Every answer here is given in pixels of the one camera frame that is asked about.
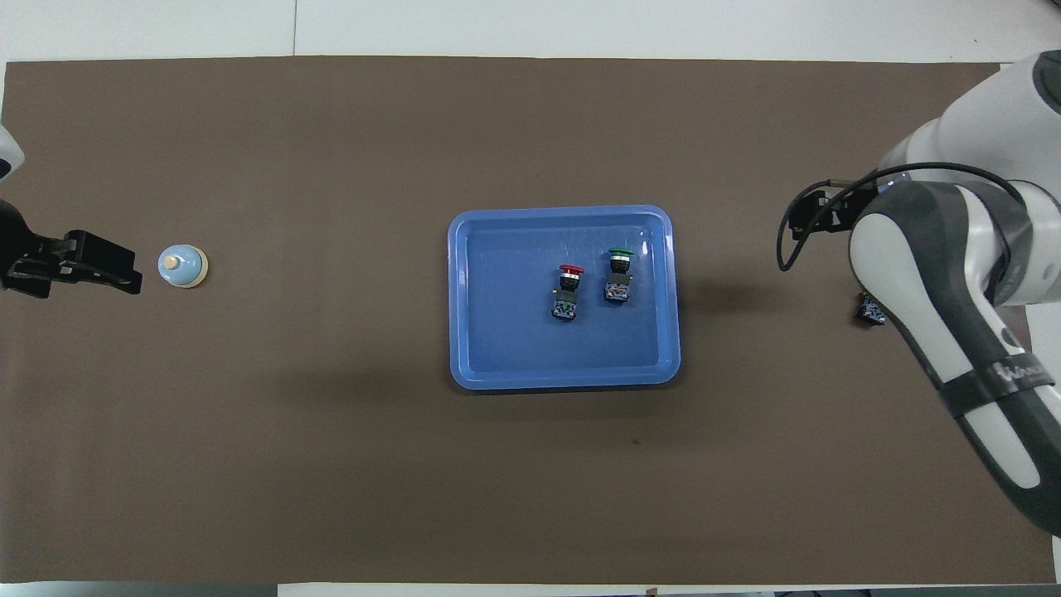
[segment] blue tray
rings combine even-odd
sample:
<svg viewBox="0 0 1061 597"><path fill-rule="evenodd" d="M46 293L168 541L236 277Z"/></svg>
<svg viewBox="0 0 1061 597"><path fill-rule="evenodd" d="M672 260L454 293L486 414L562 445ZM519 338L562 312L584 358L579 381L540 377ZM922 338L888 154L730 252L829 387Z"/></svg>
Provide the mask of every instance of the blue tray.
<svg viewBox="0 0 1061 597"><path fill-rule="evenodd" d="M630 301L605 301L608 248L634 250ZM574 321L560 263L586 268ZM450 224L450 371L469 390L662 384L678 372L674 230L653 205L466 211Z"/></svg>

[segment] white robotic arm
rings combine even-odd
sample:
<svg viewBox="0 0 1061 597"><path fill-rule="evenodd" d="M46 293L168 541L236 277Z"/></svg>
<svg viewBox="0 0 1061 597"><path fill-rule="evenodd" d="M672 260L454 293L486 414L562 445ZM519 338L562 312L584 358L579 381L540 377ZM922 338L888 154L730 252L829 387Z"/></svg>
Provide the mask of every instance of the white robotic arm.
<svg viewBox="0 0 1061 597"><path fill-rule="evenodd" d="M25 154L3 125L0 125L0 181L25 161Z"/></svg>
<svg viewBox="0 0 1061 597"><path fill-rule="evenodd" d="M973 168L879 179L851 233L852 268L998 486L1061 535L1061 397L994 311L1061 300L1061 51L973 88L879 172L928 160Z"/></svg>

